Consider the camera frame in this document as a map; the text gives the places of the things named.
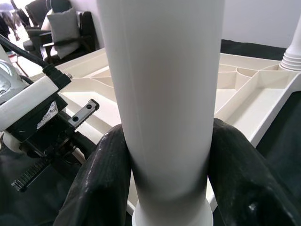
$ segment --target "white cylinder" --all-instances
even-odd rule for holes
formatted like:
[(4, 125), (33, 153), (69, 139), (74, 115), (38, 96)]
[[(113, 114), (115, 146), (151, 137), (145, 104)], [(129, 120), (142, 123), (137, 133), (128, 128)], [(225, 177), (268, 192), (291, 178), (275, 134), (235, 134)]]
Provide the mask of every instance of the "white cylinder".
[(301, 17), (293, 41), (284, 53), (281, 66), (288, 70), (301, 71)]
[(137, 226), (208, 226), (224, 0), (98, 0)]

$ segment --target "white plastic tray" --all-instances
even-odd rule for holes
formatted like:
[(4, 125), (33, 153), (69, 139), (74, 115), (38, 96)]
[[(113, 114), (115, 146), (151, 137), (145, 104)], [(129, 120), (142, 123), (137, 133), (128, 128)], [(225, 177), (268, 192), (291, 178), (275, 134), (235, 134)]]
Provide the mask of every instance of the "white plastic tray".
[[(279, 63), (221, 54), (214, 116), (238, 128), (253, 146), (257, 146), (290, 94), (301, 90), (301, 76), (282, 70)], [(69, 113), (77, 112), (91, 98), (100, 104), (100, 110), (79, 129), (97, 143), (105, 132), (121, 123), (104, 49), (58, 68), (74, 77), (61, 92)], [(217, 204), (209, 182), (206, 197), (213, 211)], [(133, 213), (137, 200), (132, 179), (129, 213)]]

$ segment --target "chair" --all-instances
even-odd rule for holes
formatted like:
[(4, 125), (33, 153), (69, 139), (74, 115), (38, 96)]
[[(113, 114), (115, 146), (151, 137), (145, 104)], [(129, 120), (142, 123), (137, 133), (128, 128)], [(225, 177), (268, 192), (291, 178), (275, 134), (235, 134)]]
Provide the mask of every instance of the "chair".
[(35, 0), (25, 6), (29, 18), (36, 27), (41, 27), (47, 12), (49, 11), (46, 0)]
[(23, 47), (28, 52), (36, 55), (37, 57), (42, 58), (40, 51), (40, 34), (50, 32), (41, 30), (41, 26), (44, 22), (45, 16), (49, 11), (49, 0), (35, 0), (25, 6), (25, 9), (28, 13), (29, 18), (33, 23), (33, 27), (27, 26), (26, 32), (28, 34), (29, 40), (23, 42)]
[[(76, 59), (85, 54), (91, 53), (95, 51), (95, 27), (92, 19), (91, 12), (77, 12), (79, 18), (79, 33), (80, 37), (75, 39), (62, 40), (53, 43), (51, 32), (44, 33), (39, 35), (41, 45), (41, 52), (46, 53), (46, 57), (44, 58), (50, 64), (59, 65), (65, 63), (67, 61)], [(66, 44), (70, 44), (73, 42), (79, 42), (80, 47), (64, 58), (60, 59), (57, 54), (51, 55), (51, 49), (55, 46), (63, 46)]]

